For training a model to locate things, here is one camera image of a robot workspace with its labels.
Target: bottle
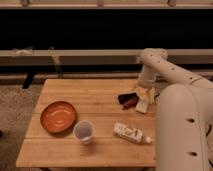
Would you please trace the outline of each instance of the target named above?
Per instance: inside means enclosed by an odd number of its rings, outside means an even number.
[[[113,133],[121,138],[137,144],[150,144],[152,142],[151,137],[144,135],[140,129],[132,128],[119,122],[115,123]]]

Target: wooden table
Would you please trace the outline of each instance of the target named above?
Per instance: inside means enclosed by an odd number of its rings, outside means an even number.
[[[151,167],[155,166],[155,105],[147,114],[134,108],[122,110],[117,96],[136,89],[135,79],[46,80],[23,141],[17,167]],[[74,105],[78,120],[90,120],[94,141],[85,146],[72,129],[53,136],[40,124],[43,109],[55,101]],[[153,138],[151,145],[138,145],[113,135],[115,122],[140,128]]]

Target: white cup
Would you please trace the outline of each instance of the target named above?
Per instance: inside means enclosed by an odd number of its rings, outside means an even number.
[[[75,125],[73,132],[83,144],[89,144],[92,141],[93,125],[89,121],[80,121]]]

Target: bowl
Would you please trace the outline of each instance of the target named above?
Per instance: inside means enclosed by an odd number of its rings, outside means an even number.
[[[49,133],[60,133],[71,127],[76,117],[76,110],[71,103],[57,101],[43,110],[40,121]]]

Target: bottle cap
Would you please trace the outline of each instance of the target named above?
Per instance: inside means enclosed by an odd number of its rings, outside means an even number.
[[[145,138],[145,142],[146,142],[147,144],[150,144],[150,143],[152,142],[152,138],[147,136],[147,137]]]

